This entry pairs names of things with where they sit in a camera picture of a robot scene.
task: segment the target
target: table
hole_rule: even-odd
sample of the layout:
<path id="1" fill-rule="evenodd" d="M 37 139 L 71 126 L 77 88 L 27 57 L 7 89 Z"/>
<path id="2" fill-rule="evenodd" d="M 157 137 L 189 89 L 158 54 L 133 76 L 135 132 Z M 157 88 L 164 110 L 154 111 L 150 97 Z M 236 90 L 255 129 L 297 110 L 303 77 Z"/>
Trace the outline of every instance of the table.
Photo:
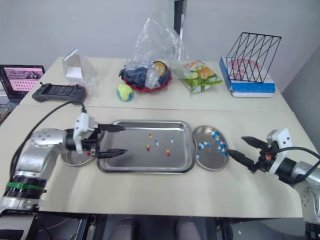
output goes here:
<path id="1" fill-rule="evenodd" d="M 0 194 L 9 177 L 10 160 L 28 131 L 53 105 L 19 105 L 0 127 Z M 39 128 L 72 128 L 79 106 L 68 105 L 49 117 Z M 119 107 L 88 107 L 97 122 L 124 119 L 183 120 L 194 129 L 211 125 L 221 130 L 228 145 L 256 160 L 258 150 L 240 139 L 254 136 L 265 140 L 273 129 L 289 128 L 295 146 L 315 148 L 291 111 L 174 110 Z M 295 161 L 315 163 L 309 154 L 292 151 Z M 59 158 L 41 207 L 43 211 L 210 216 L 239 218 L 301 217 L 295 190 L 275 176 L 251 174 L 230 159 L 222 171 L 195 165 L 186 174 L 102 173 L 96 163 L 85 167 L 65 166 Z"/>
<path id="2" fill-rule="evenodd" d="M 190 95 L 187 87 L 179 80 L 173 79 L 165 89 L 154 93 L 134 92 L 132 101 L 124 102 L 116 97 L 116 88 L 123 83 L 118 74 L 124 68 L 125 59 L 88 58 L 98 73 L 99 96 L 86 100 L 92 107 L 145 108 L 145 109 L 178 109 L 206 111 L 291 111 L 281 93 L 276 90 L 272 98 L 239 98 L 232 97 L 225 83 L 214 86 L 203 93 Z M 206 64 L 223 79 L 217 61 L 206 61 Z M 58 85 L 69 84 L 59 57 L 41 78 L 42 83 Z M 40 87 L 38 83 L 21 101 L 21 105 L 59 105 L 61 102 L 45 101 L 39 103 L 32 99 L 32 94 Z"/>

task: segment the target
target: yellow ball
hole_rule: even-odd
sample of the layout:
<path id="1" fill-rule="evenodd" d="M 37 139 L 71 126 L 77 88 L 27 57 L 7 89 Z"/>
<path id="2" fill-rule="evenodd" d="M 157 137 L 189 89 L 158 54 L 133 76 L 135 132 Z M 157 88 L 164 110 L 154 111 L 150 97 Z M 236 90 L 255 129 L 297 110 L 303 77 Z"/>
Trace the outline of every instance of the yellow ball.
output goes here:
<path id="1" fill-rule="evenodd" d="M 124 83 L 118 85 L 116 94 L 123 101 L 130 101 L 134 97 L 132 88 Z"/>

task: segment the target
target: chip bag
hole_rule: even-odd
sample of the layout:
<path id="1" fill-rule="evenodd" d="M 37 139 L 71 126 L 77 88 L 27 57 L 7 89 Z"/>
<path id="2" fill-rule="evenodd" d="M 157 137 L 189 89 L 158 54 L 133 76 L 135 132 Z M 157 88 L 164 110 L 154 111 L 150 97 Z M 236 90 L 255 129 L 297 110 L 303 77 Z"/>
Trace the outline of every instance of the chip bag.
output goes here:
<path id="1" fill-rule="evenodd" d="M 200 60 L 185 64 L 182 68 L 176 69 L 176 73 L 180 72 L 178 75 L 191 93 L 202 93 L 213 85 L 223 82 L 214 71 Z"/>

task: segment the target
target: black remote device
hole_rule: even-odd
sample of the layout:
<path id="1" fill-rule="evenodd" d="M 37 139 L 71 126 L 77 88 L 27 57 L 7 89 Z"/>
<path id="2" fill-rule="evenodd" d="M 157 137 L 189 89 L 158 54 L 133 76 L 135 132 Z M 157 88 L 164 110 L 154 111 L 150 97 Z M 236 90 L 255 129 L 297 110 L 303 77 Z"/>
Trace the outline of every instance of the black remote device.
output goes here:
<path id="1" fill-rule="evenodd" d="M 38 102 L 45 100 L 78 101 L 84 102 L 86 89 L 83 86 L 41 84 L 41 87 L 32 94 L 32 98 Z"/>

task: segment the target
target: laptop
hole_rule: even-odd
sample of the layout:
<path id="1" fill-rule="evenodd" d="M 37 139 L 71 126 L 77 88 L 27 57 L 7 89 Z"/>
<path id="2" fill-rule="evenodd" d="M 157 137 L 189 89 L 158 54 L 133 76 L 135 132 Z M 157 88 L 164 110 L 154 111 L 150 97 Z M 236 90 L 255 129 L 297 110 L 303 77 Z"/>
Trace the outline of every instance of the laptop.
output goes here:
<path id="1" fill-rule="evenodd" d="M 17 106 L 45 74 L 41 65 L 0 65 L 0 81 L 9 105 Z"/>

